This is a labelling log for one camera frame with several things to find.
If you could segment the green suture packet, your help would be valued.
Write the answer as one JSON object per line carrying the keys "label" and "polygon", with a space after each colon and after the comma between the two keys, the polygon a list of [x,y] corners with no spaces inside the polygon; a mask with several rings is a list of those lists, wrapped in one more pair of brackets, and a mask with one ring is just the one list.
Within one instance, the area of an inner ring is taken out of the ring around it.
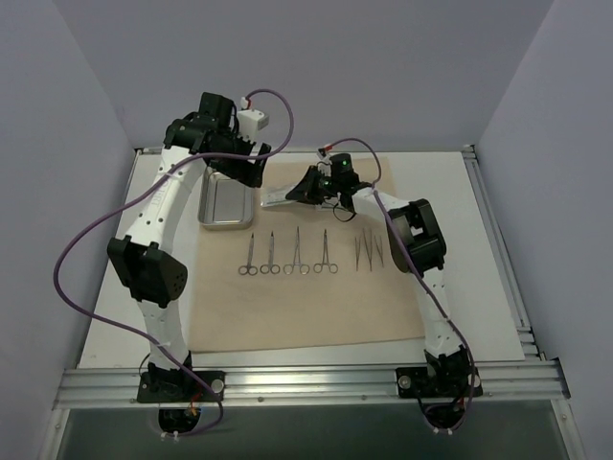
{"label": "green suture packet", "polygon": [[291,197],[291,193],[295,187],[296,185],[284,185],[281,187],[262,188],[260,193],[260,206],[262,208],[271,208],[294,203],[296,199]]}

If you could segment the stainless steel instrument tray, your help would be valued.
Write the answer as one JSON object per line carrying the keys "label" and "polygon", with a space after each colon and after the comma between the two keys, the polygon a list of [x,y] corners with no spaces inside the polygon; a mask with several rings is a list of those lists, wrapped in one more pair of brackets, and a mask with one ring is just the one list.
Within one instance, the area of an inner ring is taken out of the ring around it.
{"label": "stainless steel instrument tray", "polygon": [[207,230],[241,230],[255,216],[255,190],[207,168],[202,178],[198,221]]}

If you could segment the steel forceps clamp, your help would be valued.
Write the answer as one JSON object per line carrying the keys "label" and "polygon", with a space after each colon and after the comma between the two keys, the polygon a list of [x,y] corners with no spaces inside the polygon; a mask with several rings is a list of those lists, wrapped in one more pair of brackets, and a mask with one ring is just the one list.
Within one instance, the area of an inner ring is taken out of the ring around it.
{"label": "steel forceps clamp", "polygon": [[328,231],[324,230],[323,243],[322,243],[322,258],[321,261],[313,265],[313,271],[315,273],[322,273],[327,270],[330,274],[336,274],[339,270],[338,264],[333,263],[329,259],[329,239]]}

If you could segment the long steel needle holder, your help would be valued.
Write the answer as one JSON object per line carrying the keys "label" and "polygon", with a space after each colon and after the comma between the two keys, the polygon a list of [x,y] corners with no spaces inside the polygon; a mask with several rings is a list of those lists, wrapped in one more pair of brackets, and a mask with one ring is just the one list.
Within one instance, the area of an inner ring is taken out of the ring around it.
{"label": "long steel needle holder", "polygon": [[301,235],[300,227],[296,228],[292,261],[284,265],[283,272],[285,275],[291,275],[294,272],[301,275],[307,275],[310,272],[308,264],[304,264],[301,257]]}

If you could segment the long steel tweezers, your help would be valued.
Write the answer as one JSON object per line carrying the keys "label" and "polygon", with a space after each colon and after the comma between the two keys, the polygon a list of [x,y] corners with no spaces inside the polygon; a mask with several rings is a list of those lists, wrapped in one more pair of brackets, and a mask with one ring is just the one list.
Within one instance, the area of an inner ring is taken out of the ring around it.
{"label": "long steel tweezers", "polygon": [[371,229],[363,230],[363,237],[365,242],[365,249],[368,258],[369,270],[373,270],[373,250],[374,250],[374,238],[373,231]]}

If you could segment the steel surgical scissors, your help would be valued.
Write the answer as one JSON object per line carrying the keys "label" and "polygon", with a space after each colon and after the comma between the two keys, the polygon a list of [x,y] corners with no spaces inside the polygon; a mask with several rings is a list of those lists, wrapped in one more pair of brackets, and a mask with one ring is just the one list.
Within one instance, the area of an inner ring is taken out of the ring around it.
{"label": "steel surgical scissors", "polygon": [[275,263],[275,237],[274,232],[270,233],[268,244],[268,256],[265,264],[260,266],[260,273],[263,275],[277,275],[281,272],[281,267]]}
{"label": "steel surgical scissors", "polygon": [[245,264],[241,265],[238,268],[238,274],[240,276],[255,276],[258,274],[258,268],[253,265],[253,257],[254,257],[254,249],[255,249],[255,235],[251,234],[249,239],[249,246],[247,252],[247,258]]}

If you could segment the beige cloth wrap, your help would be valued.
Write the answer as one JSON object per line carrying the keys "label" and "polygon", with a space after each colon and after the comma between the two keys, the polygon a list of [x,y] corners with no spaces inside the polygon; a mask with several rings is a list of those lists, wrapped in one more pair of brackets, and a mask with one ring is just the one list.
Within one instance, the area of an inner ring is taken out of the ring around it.
{"label": "beige cloth wrap", "polygon": [[[285,275],[300,227],[301,257],[310,272]],[[374,238],[369,270],[363,230]],[[315,273],[322,258],[324,230],[329,259],[338,272]],[[277,275],[260,273],[275,237]],[[255,276],[240,276],[249,239],[255,235]],[[375,248],[383,240],[385,266]],[[359,271],[355,271],[354,237],[362,237]],[[241,230],[199,229],[188,327],[194,352],[242,352],[349,345],[421,338],[424,335],[416,288],[390,255],[383,222],[343,211],[303,204],[258,207],[250,227]]]}

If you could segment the short steel tweezers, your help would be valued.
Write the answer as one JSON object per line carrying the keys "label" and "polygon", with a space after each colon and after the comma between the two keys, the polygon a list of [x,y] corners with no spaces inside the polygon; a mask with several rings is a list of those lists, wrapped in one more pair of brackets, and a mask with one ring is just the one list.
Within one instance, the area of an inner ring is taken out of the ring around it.
{"label": "short steel tweezers", "polygon": [[384,267],[385,263],[384,263],[384,254],[383,254],[383,240],[381,236],[375,237],[375,248],[377,251],[377,255],[378,255],[380,264],[382,267]]}

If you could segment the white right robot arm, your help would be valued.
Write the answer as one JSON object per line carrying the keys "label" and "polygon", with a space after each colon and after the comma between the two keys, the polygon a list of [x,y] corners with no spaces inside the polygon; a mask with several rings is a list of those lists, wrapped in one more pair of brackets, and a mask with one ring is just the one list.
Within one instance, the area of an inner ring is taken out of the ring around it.
{"label": "white right robot arm", "polygon": [[286,198],[308,205],[335,199],[356,216],[385,224],[389,248],[397,269],[420,285],[418,297],[424,327],[425,383],[444,396],[460,381],[472,383],[475,363],[467,341],[451,319],[444,292],[444,262],[447,252],[443,232],[429,201],[409,201],[383,193],[377,181],[362,180],[348,153],[318,151],[319,161]]}

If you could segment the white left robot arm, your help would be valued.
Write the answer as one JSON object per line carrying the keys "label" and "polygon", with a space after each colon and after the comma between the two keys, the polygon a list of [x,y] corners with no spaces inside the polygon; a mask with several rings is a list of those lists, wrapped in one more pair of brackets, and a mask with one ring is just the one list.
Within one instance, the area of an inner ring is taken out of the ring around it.
{"label": "white left robot arm", "polygon": [[264,156],[271,148],[261,145],[255,162],[248,157],[267,124],[267,115],[253,108],[250,97],[234,103],[203,93],[195,112],[167,127],[155,176],[160,187],[145,198],[125,236],[107,246],[110,262],[137,303],[147,334],[155,340],[148,371],[159,378],[159,391],[172,402],[186,400],[193,390],[192,375],[182,370],[191,365],[191,353],[178,308],[188,269],[172,255],[179,220],[208,167],[248,187],[261,185]]}

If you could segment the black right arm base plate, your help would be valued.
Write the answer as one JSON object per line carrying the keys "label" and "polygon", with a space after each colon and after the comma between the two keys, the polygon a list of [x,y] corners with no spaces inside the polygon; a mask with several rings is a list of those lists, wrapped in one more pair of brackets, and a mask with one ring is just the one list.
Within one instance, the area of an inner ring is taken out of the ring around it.
{"label": "black right arm base plate", "polygon": [[435,370],[430,365],[397,367],[398,396],[402,399],[446,399],[469,396],[471,369]]}

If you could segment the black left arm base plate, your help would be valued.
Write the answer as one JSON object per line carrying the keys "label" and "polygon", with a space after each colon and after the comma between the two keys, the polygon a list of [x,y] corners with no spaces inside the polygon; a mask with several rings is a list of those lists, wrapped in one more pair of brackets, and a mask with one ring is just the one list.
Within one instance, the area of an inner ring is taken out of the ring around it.
{"label": "black left arm base plate", "polygon": [[138,403],[213,403],[223,400],[225,373],[220,370],[194,372],[211,390],[202,387],[180,369],[148,370],[141,376],[136,401]]}

